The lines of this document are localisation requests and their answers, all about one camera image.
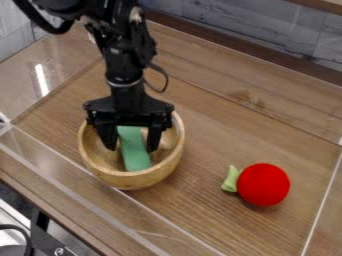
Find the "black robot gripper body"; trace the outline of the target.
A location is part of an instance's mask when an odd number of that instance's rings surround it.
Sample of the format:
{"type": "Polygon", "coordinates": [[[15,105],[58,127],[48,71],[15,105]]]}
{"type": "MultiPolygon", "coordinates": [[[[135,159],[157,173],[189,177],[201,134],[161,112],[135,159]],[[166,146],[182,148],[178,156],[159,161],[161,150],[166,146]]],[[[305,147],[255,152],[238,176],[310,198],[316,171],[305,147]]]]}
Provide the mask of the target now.
{"type": "Polygon", "coordinates": [[[119,84],[110,88],[110,96],[83,104],[88,124],[150,127],[158,123],[162,130],[173,127],[174,105],[147,94],[143,80],[133,85],[119,84]]]}

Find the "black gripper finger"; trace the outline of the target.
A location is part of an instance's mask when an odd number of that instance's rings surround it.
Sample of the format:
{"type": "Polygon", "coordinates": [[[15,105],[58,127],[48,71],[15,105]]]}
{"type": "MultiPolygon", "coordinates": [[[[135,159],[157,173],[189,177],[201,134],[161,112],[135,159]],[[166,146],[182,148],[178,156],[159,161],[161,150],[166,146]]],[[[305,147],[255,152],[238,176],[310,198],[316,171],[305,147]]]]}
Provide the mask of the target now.
{"type": "Polygon", "coordinates": [[[118,127],[114,124],[98,124],[97,132],[106,148],[115,151],[119,137],[118,127]]]}
{"type": "Polygon", "coordinates": [[[158,150],[163,128],[161,126],[151,126],[147,135],[147,150],[154,152],[158,150]]]}

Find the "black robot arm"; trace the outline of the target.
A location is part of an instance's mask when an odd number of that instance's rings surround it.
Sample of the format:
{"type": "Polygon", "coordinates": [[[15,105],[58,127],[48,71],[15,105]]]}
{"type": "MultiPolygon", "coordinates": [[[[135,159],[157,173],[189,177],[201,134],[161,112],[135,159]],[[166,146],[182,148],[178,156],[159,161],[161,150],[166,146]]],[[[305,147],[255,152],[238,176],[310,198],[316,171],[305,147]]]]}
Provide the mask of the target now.
{"type": "Polygon", "coordinates": [[[35,6],[68,22],[82,21],[105,63],[111,95],[90,100],[83,109],[107,149],[114,150],[119,128],[149,129],[147,150],[159,148],[173,127],[174,105],[154,98],[145,69],[155,68],[157,41],[151,37],[139,0],[32,0],[35,6]]]}

